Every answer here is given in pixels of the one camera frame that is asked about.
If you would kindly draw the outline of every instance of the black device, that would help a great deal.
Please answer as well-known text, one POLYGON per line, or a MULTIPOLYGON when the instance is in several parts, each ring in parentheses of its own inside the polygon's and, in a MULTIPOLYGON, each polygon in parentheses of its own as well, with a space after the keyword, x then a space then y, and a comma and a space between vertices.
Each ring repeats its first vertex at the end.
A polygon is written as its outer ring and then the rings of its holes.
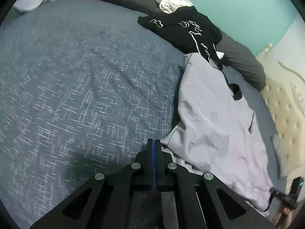
MULTIPOLYGON (((289 195, 274 190, 274 196, 294 208, 300 181, 289 195)), ((190 173, 162 151, 160 140, 148 139, 135 163, 108 176, 95 174, 31 229, 128 228, 132 192, 151 189, 174 192, 179 228, 275 228, 212 173, 190 173)))

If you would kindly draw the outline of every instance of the metal screw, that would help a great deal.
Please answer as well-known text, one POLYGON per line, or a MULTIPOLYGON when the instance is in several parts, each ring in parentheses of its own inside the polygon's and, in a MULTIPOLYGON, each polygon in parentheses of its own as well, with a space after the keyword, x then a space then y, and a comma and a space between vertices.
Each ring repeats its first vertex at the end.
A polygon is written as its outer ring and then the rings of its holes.
POLYGON ((176 169, 177 168, 177 164, 175 164, 175 163, 170 163, 170 164, 168 164, 168 166, 167 166, 169 169, 176 169))
POLYGON ((139 169, 141 165, 139 163, 133 163, 132 164, 132 169, 139 169))
POLYGON ((105 178, 105 175, 103 173, 96 173, 94 176, 96 180, 103 180, 105 178))
POLYGON ((214 178, 212 173, 205 173, 203 177, 207 180, 212 180, 214 178))

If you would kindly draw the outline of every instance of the bedsheet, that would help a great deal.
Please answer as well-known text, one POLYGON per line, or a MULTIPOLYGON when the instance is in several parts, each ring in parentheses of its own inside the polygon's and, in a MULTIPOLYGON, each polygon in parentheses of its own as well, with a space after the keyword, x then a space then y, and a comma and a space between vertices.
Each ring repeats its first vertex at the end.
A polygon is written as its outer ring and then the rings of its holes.
POLYGON ((213 173, 256 208, 265 210, 273 184, 263 140, 249 130, 257 128, 254 112, 244 97, 233 99, 222 72, 198 53, 185 55, 178 111, 181 121, 161 143, 201 175, 213 173))
MULTIPOLYGON (((139 16, 99 0, 57 0, 0 29, 0 199, 21 229, 96 172, 133 162, 148 138, 179 122, 184 55, 138 25, 139 16)), ((270 113, 239 73, 225 72, 257 112, 280 186, 270 113)), ((155 199, 136 195, 150 203, 135 216, 159 211, 155 199)), ((133 228, 156 228, 160 216, 149 215, 145 225, 131 218, 133 228)))

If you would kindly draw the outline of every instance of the cream headboard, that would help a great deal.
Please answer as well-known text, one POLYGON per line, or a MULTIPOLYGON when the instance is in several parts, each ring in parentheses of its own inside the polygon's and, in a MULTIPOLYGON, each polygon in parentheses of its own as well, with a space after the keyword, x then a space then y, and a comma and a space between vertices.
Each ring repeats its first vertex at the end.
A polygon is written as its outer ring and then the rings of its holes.
POLYGON ((261 92, 268 106, 278 136, 288 158, 288 172, 304 165, 305 82, 278 60, 268 59, 268 48, 257 56, 266 73, 266 87, 261 92))

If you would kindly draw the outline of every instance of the hand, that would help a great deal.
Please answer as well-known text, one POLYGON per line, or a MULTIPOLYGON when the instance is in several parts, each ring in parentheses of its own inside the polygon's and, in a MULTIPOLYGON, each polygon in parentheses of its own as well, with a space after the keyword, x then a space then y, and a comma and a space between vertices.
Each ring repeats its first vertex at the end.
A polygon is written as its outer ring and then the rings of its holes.
POLYGON ((275 226, 280 226, 280 229, 287 229, 292 221, 292 210, 281 205, 272 219, 275 226))

